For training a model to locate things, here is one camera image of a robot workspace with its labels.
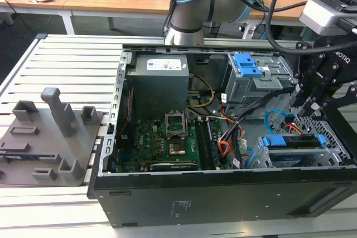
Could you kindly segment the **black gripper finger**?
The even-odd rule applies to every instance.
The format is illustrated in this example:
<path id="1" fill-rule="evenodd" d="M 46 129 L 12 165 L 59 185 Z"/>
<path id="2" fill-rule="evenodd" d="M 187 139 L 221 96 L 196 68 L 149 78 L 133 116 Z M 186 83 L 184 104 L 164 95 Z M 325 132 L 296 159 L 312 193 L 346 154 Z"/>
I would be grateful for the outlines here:
<path id="1" fill-rule="evenodd" d="M 326 86 L 326 78 L 321 68 L 326 60 L 326 54 L 296 56 L 294 76 L 297 78 L 292 107 L 299 110 L 320 110 L 320 99 Z"/>
<path id="2" fill-rule="evenodd" d="M 345 94 L 338 98 L 335 93 L 342 85 L 332 85 L 329 87 L 317 87 L 308 97 L 303 105 L 303 116 L 310 116 L 317 110 L 337 109 L 356 103 L 356 84 L 351 84 L 345 90 Z"/>

